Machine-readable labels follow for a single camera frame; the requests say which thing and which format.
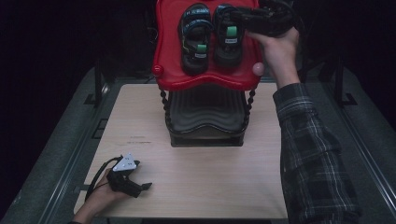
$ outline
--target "black cable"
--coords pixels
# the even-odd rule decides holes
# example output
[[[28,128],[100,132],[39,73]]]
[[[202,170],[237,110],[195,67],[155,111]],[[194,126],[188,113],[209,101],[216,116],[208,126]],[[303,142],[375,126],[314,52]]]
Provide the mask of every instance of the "black cable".
[[[108,182],[105,183],[105,184],[101,184],[101,185],[99,185],[99,186],[96,186],[96,187],[93,189],[93,191],[95,191],[96,189],[99,189],[100,187],[102,187],[102,186],[104,186],[104,185],[106,185],[106,184],[108,184]]]
[[[285,7],[292,15],[294,22],[295,22],[295,28],[300,34],[304,34],[304,22],[303,19],[295,12],[295,10],[292,8],[291,5],[288,3],[281,1],[281,0],[268,0],[268,2],[273,2],[275,4],[281,5],[282,7]]]
[[[144,84],[148,84],[152,79],[154,79],[154,76],[149,77],[149,78],[144,82]]]
[[[99,169],[99,171],[96,173],[96,175],[93,177],[93,180],[90,184],[90,186],[88,187],[87,190],[87,194],[85,195],[85,201],[87,201],[87,199],[90,197],[90,195],[93,193],[93,191],[96,189],[95,184],[96,181],[98,180],[99,176],[101,175],[101,173],[106,169],[106,167],[108,166],[109,163],[111,163],[112,161],[120,161],[122,160],[122,156],[120,157],[115,157],[105,163],[103,163],[103,165],[101,166],[101,168]]]

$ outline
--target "shoe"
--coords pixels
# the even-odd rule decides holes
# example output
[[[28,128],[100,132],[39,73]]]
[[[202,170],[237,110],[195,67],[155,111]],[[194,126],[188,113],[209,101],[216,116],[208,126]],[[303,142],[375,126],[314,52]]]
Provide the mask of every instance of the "shoe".
[[[221,4],[213,15],[212,23],[217,38],[213,58],[220,66],[235,67],[242,62],[245,28],[241,21],[231,17],[231,13],[238,10],[230,4]]]
[[[209,8],[202,3],[188,7],[178,24],[181,44],[181,68],[190,76],[204,73],[209,65],[208,52],[213,25]]]

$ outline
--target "human hand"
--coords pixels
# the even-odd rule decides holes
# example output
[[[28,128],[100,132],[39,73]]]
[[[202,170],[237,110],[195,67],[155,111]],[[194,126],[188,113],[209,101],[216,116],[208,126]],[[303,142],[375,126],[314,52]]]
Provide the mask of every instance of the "human hand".
[[[295,64],[299,33],[294,27],[278,37],[251,32],[247,32],[247,35],[262,44],[264,60],[268,63],[270,75],[276,80],[279,89],[300,82]]]
[[[97,216],[109,205],[116,201],[131,198],[126,193],[113,191],[108,185],[107,174],[111,169],[106,169],[102,179],[96,184],[96,187],[87,201],[78,209],[73,221],[88,224],[92,222],[93,217]]]

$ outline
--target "white label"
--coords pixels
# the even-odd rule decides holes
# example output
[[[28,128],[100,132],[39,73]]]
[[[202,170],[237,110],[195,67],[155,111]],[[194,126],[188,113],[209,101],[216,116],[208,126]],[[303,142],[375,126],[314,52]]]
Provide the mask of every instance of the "white label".
[[[225,39],[226,44],[236,44],[238,43],[238,38],[235,39]]]
[[[206,54],[195,53],[195,58],[206,58]]]

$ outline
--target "table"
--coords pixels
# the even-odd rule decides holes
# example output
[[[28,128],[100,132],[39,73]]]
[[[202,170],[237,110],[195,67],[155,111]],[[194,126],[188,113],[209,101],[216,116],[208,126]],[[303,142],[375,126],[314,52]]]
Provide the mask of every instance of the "table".
[[[158,86],[124,85],[85,184],[91,183],[105,161],[131,152],[141,163],[130,179],[153,185],[101,216],[286,218],[275,91],[275,83],[259,84],[241,147],[171,147]],[[75,212],[84,197],[82,190]]]

